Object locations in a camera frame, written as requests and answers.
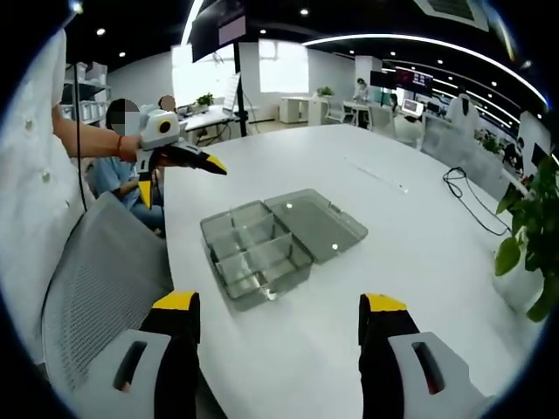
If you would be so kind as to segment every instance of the white shirt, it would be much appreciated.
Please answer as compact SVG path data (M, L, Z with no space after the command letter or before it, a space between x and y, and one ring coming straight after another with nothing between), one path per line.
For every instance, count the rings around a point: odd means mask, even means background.
M353 98L358 100L369 100L369 86L357 85L355 87Z
M31 63L0 131L0 290L35 362L43 359L46 290L83 214L77 169L52 133L65 65L66 35L60 31Z
M468 113L464 115L462 109L462 98L468 99ZM451 104L448 107L448 112L446 113L446 118L448 118L454 125L462 128L462 132L466 138L473 138L475 130L480 127L480 114L475 108L467 94L460 94L458 98L451 100Z

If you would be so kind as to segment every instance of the person's hand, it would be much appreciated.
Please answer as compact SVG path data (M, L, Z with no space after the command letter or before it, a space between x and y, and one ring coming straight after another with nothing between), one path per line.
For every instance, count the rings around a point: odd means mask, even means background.
M134 163L136 161L136 151L140 148L141 136L125 135L121 138L121 146L119 147L118 154L123 161Z

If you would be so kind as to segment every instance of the led light strip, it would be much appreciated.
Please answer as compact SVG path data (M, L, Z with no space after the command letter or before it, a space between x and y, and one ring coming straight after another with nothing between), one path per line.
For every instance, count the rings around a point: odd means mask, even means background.
M451 44L449 42L439 41L437 39L431 39L431 38L417 37L417 36L414 36L414 35L402 35L402 34L395 34L395 33L363 33L363 34L357 34L357 35L343 35L343 36L340 36L340 37L316 39L314 41L305 42L305 43L303 43L303 45L311 46L311 45L325 44L327 42L345 41L345 40L349 40L349 39L402 39L402 40L407 40L407 41L425 42L427 44L434 44L434 45L444 46L446 48L452 48L453 50L460 51L460 52L469 54L469 55L471 55L475 58L482 59L485 62L487 62L491 65L494 65L495 67L501 69L503 72L506 72L508 75L514 77L515 79L520 81L525 87L530 89L538 98L540 98L540 100L547 107L549 107L549 103L545 99L543 94L541 94L528 81L526 81L521 76L519 76L518 74L513 72L510 68L504 66L503 64L501 64L498 61L495 61L492 58L489 58L489 57L486 57L483 54L480 54L479 52L468 50L467 48L464 48L463 46Z
M521 120L519 120L518 118L515 118L513 115L511 115L509 112L507 112L506 110L504 110L502 107L495 105L493 102L490 102L489 100L487 100L484 97L479 96L478 94L474 93L474 92L470 92L469 90L466 90L466 93L471 94L472 96L475 96L478 99L481 99L485 102L487 102L489 105L496 107L497 109L499 109L501 112L503 112L506 116L508 116L511 120L513 120L514 122L516 122L517 124L521 123Z
M405 68L405 67L396 67L396 68L401 68L401 69L403 69L403 70L409 70L409 71L411 71L411 72L418 72L418 71L416 71L416 70L411 70L411 69ZM424 74L425 76L430 76L430 77L432 77L430 74L427 74L427 73L425 73L425 72L419 72L419 73L420 73L420 74ZM435 79L435 78L433 78L433 80L434 80L434 81L437 81L438 83L441 83L441 84L443 84L443 85L447 85L447 86L450 86L450 87L454 87L455 89L458 89L458 86L453 85L452 83L448 83L448 82L446 82L446 81L439 80L439 79ZM442 92L442 91L437 90L437 89L433 89L433 91L439 92L439 93L445 93L445 92ZM476 94L476 93L474 93L474 92L471 92L471 91L469 91L469 90L466 90L466 92L467 92L467 93L470 93L472 96L475 96L475 97L478 98L478 99L484 100L484 101L487 102L489 105L491 105L491 106L493 106L493 107L499 109L499 110L500 110L501 112L503 112L506 116L508 116L510 119L512 119L514 122L516 122L517 124L520 125L521 121L520 121L518 118L515 118L512 114L510 114L509 112L507 112L507 111L506 111L505 109L503 109L502 107L495 105L493 102L487 100L486 98L483 98L483 97L479 96L478 94Z
M198 13L200 12L200 8L202 7L202 3L204 0L194 0L192 7L190 7L189 16L186 19L186 25L184 26L183 32L183 39L181 39L181 45L186 45L189 42L189 36L192 32L192 23L194 19L198 17Z
M450 94L447 92L443 92L442 90L438 90L438 89L432 89L433 92L437 92L437 93L441 93L441 94L445 94L446 96L450 96L451 98L456 98L456 96L454 94ZM495 115L493 115L492 113L488 112L486 109L483 109L479 106L475 106L477 107L482 113L485 113L493 118L495 118L498 122L500 122L501 124L503 124L505 127L510 128L510 124L507 124L504 120L497 118Z
M433 78L433 80L436 81L437 83L440 83L441 85L447 85L447 86L450 86L450 87L454 87L455 89L458 89L458 86L456 86L452 83L449 83L447 81L439 80L439 79L435 79L435 78Z

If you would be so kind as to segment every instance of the white tabletop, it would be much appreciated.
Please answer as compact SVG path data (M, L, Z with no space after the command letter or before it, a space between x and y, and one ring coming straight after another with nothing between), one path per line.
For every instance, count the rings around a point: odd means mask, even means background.
M194 129L222 124L228 120L231 120L231 117L224 113L222 106L212 105L208 108L208 112L198 113L185 120L180 120L178 125L185 132L189 132Z
M452 196L441 180L446 166L347 125L255 135L208 151L227 176L166 170L167 244L176 289L200 293L201 369L228 417L361 418L357 324L364 292L406 303L420 330L434 332L469 364L482 393L495 394L514 377L533 336L492 287L501 239ZM229 310L204 254L200 221L305 188L346 210L369 234L314 265L306 283L277 300ZM465 185L464 191L477 216L501 230Z

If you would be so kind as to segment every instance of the gray mesh chair back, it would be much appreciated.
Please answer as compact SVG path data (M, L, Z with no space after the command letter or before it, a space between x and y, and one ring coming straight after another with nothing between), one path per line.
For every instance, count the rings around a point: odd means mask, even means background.
M86 388L92 361L171 291L165 242L103 194L73 230L46 295L43 347L53 388L68 399Z
M396 138L394 116L389 107L380 107L379 105L369 106L369 117L372 131L387 135L390 138Z
M328 99L326 118L335 120L340 124L352 124L355 120L354 114L351 112L346 113L343 102L339 101L337 98Z

